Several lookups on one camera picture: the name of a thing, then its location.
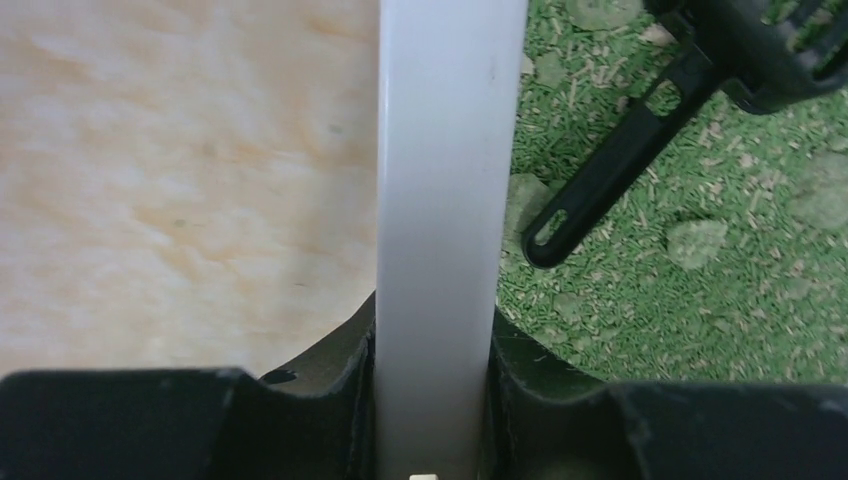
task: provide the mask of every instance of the black plastic handle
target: black plastic handle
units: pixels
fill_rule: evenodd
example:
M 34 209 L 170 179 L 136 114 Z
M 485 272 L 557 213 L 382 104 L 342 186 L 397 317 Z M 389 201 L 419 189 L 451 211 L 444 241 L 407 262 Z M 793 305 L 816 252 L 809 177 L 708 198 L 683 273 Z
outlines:
M 521 243 L 527 260 L 538 268 L 551 268 L 565 260 L 729 77 L 695 46 L 666 67 L 589 161 L 524 231 Z M 657 116 L 647 102 L 665 81 L 677 87 L 680 102 L 667 115 Z M 537 234 L 560 211 L 566 214 L 563 223 L 546 243 L 537 243 Z

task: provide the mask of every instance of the litter scoop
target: litter scoop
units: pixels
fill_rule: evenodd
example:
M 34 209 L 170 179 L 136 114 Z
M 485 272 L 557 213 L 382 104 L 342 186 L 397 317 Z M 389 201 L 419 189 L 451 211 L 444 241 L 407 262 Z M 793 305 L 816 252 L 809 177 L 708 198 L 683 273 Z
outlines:
M 768 114 L 848 81 L 848 0 L 645 6 L 683 51 L 524 231 L 524 255 L 536 267 L 565 260 L 715 92 L 746 112 Z M 652 95 L 668 87 L 678 94 L 676 105 L 652 111 Z

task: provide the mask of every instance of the black litter scoop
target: black litter scoop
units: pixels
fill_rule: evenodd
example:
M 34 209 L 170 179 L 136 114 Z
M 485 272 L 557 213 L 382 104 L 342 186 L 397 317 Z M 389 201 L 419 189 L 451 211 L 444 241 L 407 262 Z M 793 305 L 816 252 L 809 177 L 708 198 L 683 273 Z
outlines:
M 536 267 L 565 260 L 718 90 L 746 112 L 767 114 L 848 80 L 848 0 L 651 0 L 646 8 L 683 52 L 523 233 Z M 651 96 L 669 86 L 676 106 L 652 111 Z

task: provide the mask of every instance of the black plastic part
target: black plastic part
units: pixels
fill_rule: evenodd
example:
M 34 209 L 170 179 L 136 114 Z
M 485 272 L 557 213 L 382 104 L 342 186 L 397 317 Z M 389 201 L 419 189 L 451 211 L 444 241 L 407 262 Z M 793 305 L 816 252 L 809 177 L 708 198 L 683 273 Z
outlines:
M 9 376 L 0 478 L 370 480 L 373 320 L 372 296 L 266 381 L 226 368 Z M 480 479 L 848 478 L 843 387 L 605 385 L 494 322 Z
M 648 11 L 686 45 L 683 53 L 523 233 L 522 248 L 532 265 L 551 268 L 565 260 L 719 88 L 743 110 L 765 114 L 848 82 L 848 7 L 796 52 L 792 44 L 823 1 L 802 0 L 776 25 L 762 20 L 768 3 L 646 1 Z M 682 101 L 669 115 L 658 117 L 646 101 L 665 80 L 680 89 Z M 565 211 L 565 220 L 552 229 L 548 241 L 537 242 L 537 234 L 560 211 Z

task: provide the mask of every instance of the white bar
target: white bar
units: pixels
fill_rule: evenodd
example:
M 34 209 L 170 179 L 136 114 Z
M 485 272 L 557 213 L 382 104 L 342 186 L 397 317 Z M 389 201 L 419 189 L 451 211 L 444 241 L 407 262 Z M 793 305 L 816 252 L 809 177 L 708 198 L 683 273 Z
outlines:
M 380 480 L 477 477 L 527 0 L 383 0 Z

